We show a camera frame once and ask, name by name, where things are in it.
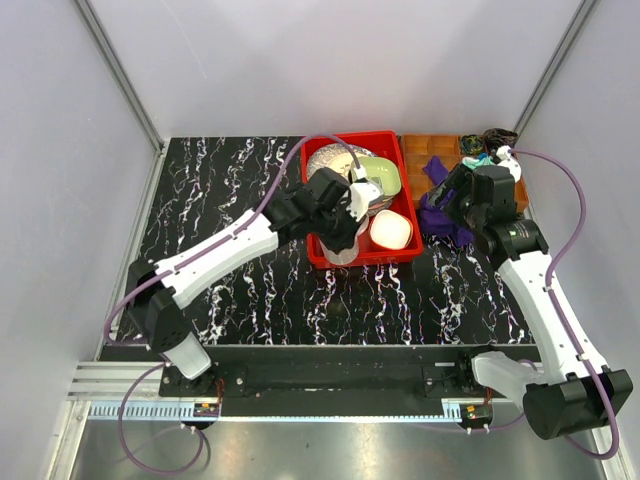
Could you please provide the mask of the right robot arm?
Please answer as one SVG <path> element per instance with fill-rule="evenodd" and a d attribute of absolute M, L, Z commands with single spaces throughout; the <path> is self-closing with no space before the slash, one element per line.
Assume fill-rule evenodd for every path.
<path fill-rule="evenodd" d="M 633 391 L 629 374 L 613 370 L 571 309 L 538 225 L 517 211 L 516 177 L 503 165 L 456 165 L 429 193 L 429 205 L 473 232 L 520 308 L 542 368 L 523 365 L 495 347 L 460 356 L 454 384 L 466 396 L 491 389 L 520 408 L 541 439 L 612 427 Z"/>

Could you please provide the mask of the iridescent pink cup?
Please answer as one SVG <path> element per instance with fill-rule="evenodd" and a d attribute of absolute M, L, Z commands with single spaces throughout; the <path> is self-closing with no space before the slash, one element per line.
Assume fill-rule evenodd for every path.
<path fill-rule="evenodd" d="M 342 230 L 320 237 L 324 257 L 330 264 L 344 266 L 352 263 L 359 254 L 360 228 Z"/>

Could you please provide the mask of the pink cream round plate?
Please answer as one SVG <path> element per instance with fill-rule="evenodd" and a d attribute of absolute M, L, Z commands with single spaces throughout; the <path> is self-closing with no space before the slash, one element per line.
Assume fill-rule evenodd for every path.
<path fill-rule="evenodd" d="M 331 158 L 328 167 L 344 178 L 349 176 L 353 157 L 350 153 L 342 153 Z"/>

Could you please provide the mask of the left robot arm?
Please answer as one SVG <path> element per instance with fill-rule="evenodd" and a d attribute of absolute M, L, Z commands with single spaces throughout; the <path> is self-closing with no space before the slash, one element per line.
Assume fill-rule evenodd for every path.
<path fill-rule="evenodd" d="M 309 234 L 336 254 L 355 248 L 379 195 L 363 168 L 350 180 L 320 168 L 303 184 L 273 188 L 257 208 L 187 251 L 153 264 L 132 263 L 124 310 L 150 350 L 178 369 L 181 384 L 193 395 L 206 395 L 216 372 L 184 309 L 234 270 Z"/>

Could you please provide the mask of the green panda square dish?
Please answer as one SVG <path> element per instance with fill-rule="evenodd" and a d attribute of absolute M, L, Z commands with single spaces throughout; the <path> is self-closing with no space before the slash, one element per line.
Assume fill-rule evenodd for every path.
<path fill-rule="evenodd" d="M 383 157 L 358 156 L 364 177 L 378 185 L 386 197 L 397 195 L 402 189 L 400 172 L 395 163 Z"/>

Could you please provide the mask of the speckled grey large plate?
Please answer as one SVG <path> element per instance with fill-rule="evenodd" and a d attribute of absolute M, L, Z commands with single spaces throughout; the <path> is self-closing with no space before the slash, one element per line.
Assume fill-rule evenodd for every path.
<path fill-rule="evenodd" d="M 350 153 L 352 155 L 353 163 L 352 163 L 351 169 L 353 167 L 360 167 L 359 159 L 358 159 L 359 155 L 370 156 L 370 157 L 374 156 L 374 154 L 370 150 L 367 150 L 365 148 L 362 148 L 356 145 L 350 145 L 349 147 L 345 147 L 339 143 L 332 143 L 324 147 L 321 147 L 310 156 L 306 166 L 306 178 L 310 180 L 311 177 L 314 175 L 314 173 L 321 168 L 330 169 L 328 167 L 328 164 L 331 158 L 342 153 Z M 351 180 L 351 170 L 349 172 L 349 176 L 344 179 L 346 179 L 347 181 Z"/>

